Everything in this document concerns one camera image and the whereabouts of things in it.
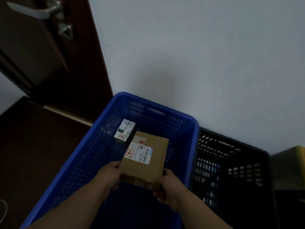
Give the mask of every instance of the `door lock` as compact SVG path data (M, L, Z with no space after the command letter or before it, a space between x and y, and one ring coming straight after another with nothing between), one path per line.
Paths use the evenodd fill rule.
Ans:
M71 24L59 23L58 34L64 36L67 39L73 40L73 29Z
M63 6L59 0L47 0L48 8L46 9L31 9L29 7L18 5L12 2L6 2L8 6L16 12L37 18L48 19L51 15L55 15L59 19L64 19Z

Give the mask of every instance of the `plastic crate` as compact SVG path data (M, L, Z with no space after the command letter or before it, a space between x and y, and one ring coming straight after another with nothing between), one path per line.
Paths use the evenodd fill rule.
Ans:
M279 228L265 151L200 128L189 189L234 229Z
M95 121L21 228L58 206L88 183L102 166L122 159L128 144L117 143L113 136L124 118L135 122L139 131L169 139L164 167L189 185L199 131L197 121L171 108L121 92ZM159 203L150 190L121 183L101 205L91 227L180 228L181 219L168 206Z

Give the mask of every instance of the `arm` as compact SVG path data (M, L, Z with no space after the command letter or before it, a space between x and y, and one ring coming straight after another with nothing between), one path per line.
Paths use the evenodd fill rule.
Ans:
M169 169L164 169L166 176L156 180L164 191L154 191L159 202L165 203L181 215L187 229L232 229L219 218L204 202L190 192Z
M89 228L110 190L116 190L122 172L120 162L105 165L88 184L84 185L57 208L45 214L28 228Z

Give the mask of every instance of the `hand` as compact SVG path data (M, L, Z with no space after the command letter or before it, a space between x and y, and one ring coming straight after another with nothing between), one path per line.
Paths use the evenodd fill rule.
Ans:
M103 166L92 180L94 183L103 185L107 196L110 190L115 191L120 183L120 176L123 173L118 169L119 164L120 162L110 162Z
M164 191L154 191L153 195L159 202L169 205L173 211L179 213L178 198L189 190L170 169L164 169L164 171L166 176L155 180L156 183L162 185Z

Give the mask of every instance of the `barcode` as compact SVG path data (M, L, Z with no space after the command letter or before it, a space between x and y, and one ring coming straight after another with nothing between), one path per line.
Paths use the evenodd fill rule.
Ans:
M144 158L143 158L143 162L146 162L148 152L149 152L149 148L146 149L146 152L145 152L145 155L144 155Z

